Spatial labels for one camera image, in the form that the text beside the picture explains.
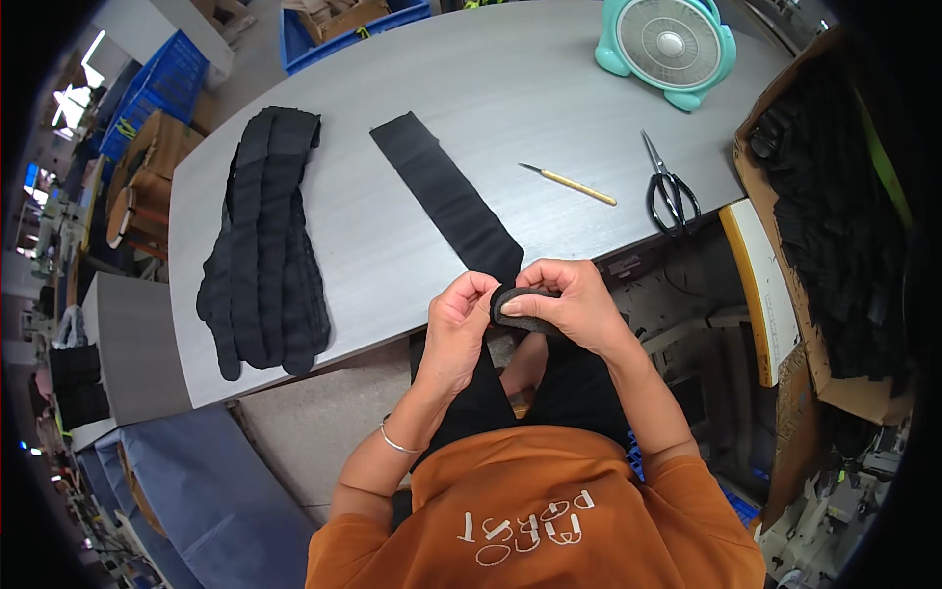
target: person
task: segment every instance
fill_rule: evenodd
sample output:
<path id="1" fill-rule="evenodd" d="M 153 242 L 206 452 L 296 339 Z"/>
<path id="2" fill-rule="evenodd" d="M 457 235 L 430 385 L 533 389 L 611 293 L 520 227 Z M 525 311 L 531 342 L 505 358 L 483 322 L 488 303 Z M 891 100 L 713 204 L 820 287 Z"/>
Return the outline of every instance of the person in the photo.
<path id="1" fill-rule="evenodd" d="M 498 377 L 482 345 L 497 280 L 469 271 L 432 299 L 413 384 L 344 464 L 306 586 L 761 587 L 758 546 L 592 262 L 541 259 L 516 285 L 561 296 L 501 312 L 564 337 L 528 335 Z M 506 394 L 527 384 L 517 420 Z"/>

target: silver bracelet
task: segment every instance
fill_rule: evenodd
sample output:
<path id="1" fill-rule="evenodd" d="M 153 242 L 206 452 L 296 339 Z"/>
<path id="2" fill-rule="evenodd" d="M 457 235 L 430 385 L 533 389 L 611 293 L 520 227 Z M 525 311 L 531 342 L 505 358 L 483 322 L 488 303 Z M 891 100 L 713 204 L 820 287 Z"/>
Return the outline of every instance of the silver bracelet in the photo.
<path id="1" fill-rule="evenodd" d="M 429 447 L 426 446 L 422 450 L 409 450 L 408 448 L 403 448 L 402 446 L 400 446 L 393 440 L 389 439 L 389 436 L 386 435 L 386 420 L 385 419 L 380 422 L 380 434 L 382 434 L 382 439 L 386 440 L 386 444 L 389 444 L 390 446 L 393 447 L 393 449 L 398 450 L 404 454 L 421 454 L 425 450 L 429 449 Z"/>

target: scissor blade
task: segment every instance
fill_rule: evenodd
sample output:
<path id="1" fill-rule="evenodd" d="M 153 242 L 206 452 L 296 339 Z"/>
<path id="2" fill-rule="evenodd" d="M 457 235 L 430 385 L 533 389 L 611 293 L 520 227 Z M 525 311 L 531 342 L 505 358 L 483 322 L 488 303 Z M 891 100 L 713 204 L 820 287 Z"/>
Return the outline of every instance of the scissor blade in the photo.
<path id="1" fill-rule="evenodd" d="M 654 164 L 654 169 L 657 172 L 667 172 L 667 168 L 664 167 L 664 160 L 660 158 L 658 150 L 655 149 L 654 143 L 651 141 L 651 138 L 647 136 L 647 133 L 642 129 L 642 138 L 644 139 L 644 145 L 648 148 L 648 154 L 651 156 L 651 163 Z"/>

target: black scissor handle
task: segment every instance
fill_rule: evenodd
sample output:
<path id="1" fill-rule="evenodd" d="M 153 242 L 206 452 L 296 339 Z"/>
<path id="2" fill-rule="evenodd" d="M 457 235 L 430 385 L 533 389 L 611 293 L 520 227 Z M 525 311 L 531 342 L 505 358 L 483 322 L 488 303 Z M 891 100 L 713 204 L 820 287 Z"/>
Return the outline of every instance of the black scissor handle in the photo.
<path id="1" fill-rule="evenodd" d="M 691 205 L 693 205 L 693 217 L 687 217 L 684 219 L 684 227 L 687 229 L 687 233 L 692 233 L 697 228 L 696 222 L 700 220 L 700 203 L 697 201 L 697 197 L 693 196 L 693 192 L 687 188 L 687 185 L 684 184 L 684 181 L 681 180 L 677 174 L 672 173 L 671 177 L 674 179 L 674 182 L 680 189 L 680 192 L 687 196 L 687 200 L 690 201 Z M 683 207 L 683 200 L 678 198 L 677 205 Z"/>
<path id="2" fill-rule="evenodd" d="M 654 194 L 658 193 L 660 200 L 667 206 L 667 210 L 673 219 L 671 226 L 664 224 L 661 220 L 658 210 L 655 208 Z M 693 206 L 693 217 L 688 221 L 684 212 L 684 203 L 681 194 L 687 197 Z M 685 233 L 691 233 L 695 229 L 695 223 L 700 218 L 700 203 L 697 202 L 693 192 L 684 184 L 684 181 L 673 173 L 655 173 L 651 176 L 651 182 L 648 184 L 647 191 L 648 213 L 651 220 L 658 226 L 663 233 L 671 237 L 679 237 Z"/>
<path id="3" fill-rule="evenodd" d="M 671 186 L 671 192 L 668 193 L 667 187 L 664 186 L 665 181 Z M 654 195 L 655 193 L 660 196 L 660 200 L 667 205 L 667 210 L 673 218 L 674 222 L 671 226 L 664 224 L 664 221 L 661 220 L 658 210 L 654 206 Z M 647 202 L 648 202 L 648 214 L 651 215 L 651 221 L 658 226 L 658 229 L 662 233 L 665 233 L 671 237 L 679 237 L 684 233 L 684 225 L 681 220 L 678 218 L 676 207 L 674 203 L 679 199 L 679 194 L 677 193 L 677 184 L 674 182 L 674 179 L 663 173 L 655 173 L 651 176 L 651 182 L 648 183 L 648 192 L 647 192 Z"/>

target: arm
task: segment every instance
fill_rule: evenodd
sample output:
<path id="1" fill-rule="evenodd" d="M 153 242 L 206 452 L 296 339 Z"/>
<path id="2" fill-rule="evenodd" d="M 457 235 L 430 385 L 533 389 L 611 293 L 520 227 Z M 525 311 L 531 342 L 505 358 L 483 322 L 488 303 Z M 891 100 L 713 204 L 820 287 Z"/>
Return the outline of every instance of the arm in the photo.
<path id="1" fill-rule="evenodd" d="M 429 304 L 429 330 L 415 382 L 385 423 L 386 436 L 407 450 L 427 448 L 452 400 L 471 382 L 481 339 L 490 322 L 496 279 L 466 272 Z M 419 457 L 387 444 L 379 429 L 347 459 L 333 489 L 330 519 L 360 514 L 384 526 L 391 498 Z"/>
<path id="2" fill-rule="evenodd" d="M 537 260 L 520 273 L 516 285 L 562 292 L 558 299 L 523 295 L 505 303 L 501 312 L 545 319 L 605 360 L 645 470 L 675 456 L 700 456 L 674 394 L 628 329 L 592 262 Z"/>

